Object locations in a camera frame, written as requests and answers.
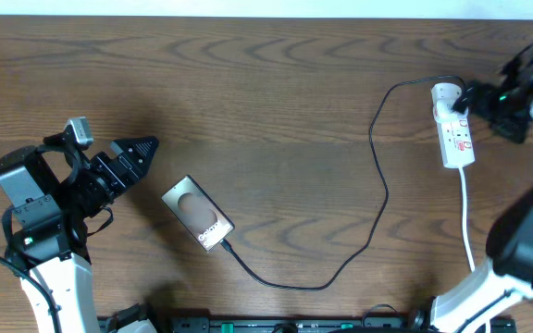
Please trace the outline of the smartphone with bronze back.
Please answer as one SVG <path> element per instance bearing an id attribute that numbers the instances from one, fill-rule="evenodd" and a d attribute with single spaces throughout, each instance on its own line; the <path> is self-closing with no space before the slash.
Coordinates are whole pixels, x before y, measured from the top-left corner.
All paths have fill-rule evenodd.
<path id="1" fill-rule="evenodd" d="M 206 252 L 235 229 L 229 217 L 190 175 L 170 187 L 161 200 Z"/>

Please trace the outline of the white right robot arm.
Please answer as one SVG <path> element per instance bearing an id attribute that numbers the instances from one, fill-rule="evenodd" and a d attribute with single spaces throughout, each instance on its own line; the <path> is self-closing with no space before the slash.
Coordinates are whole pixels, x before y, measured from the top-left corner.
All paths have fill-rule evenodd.
<path id="1" fill-rule="evenodd" d="M 498 135 L 525 141 L 533 127 L 533 43 L 507 62 L 498 85 L 472 80 L 466 88 L 431 90 L 442 162 L 462 171 L 474 160 L 467 117 L 476 114 Z M 435 332 L 475 332 L 504 310 L 533 299 L 533 187 L 493 224 L 485 257 L 462 282 L 415 314 L 410 326 Z"/>

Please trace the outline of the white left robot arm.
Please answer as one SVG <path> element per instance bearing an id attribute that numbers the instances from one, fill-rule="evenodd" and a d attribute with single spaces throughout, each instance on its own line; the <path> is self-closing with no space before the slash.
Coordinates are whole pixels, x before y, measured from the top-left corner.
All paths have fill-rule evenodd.
<path id="1" fill-rule="evenodd" d="M 19 269 L 42 332 L 99 331 L 86 221 L 146 176 L 159 140 L 114 140 L 115 157 L 87 158 L 90 144 L 64 132 L 0 158 L 11 202 L 2 217 L 5 258 Z"/>

